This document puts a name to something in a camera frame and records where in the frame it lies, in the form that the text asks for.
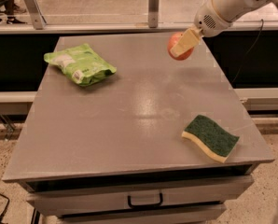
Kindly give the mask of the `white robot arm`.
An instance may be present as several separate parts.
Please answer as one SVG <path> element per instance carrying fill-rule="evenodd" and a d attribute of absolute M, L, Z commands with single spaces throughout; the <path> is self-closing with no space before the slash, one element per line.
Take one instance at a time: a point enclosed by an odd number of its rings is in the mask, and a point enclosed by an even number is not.
<path fill-rule="evenodd" d="M 213 37 L 228 29 L 241 16 L 278 0 L 208 0 L 197 11 L 193 24 L 169 48 L 169 54 L 179 59 L 193 50 L 202 37 Z"/>

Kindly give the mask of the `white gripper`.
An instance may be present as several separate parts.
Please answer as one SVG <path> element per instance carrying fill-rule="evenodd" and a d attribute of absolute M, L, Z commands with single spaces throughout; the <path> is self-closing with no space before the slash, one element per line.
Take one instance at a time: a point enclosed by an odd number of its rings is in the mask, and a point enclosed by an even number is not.
<path fill-rule="evenodd" d="M 208 0 L 203 4 L 194 18 L 194 25 L 197 27 L 188 28 L 178 44 L 182 44 L 185 49 L 194 48 L 202 38 L 219 35 L 231 26 L 231 23 L 225 21 L 215 8 L 214 0 Z"/>

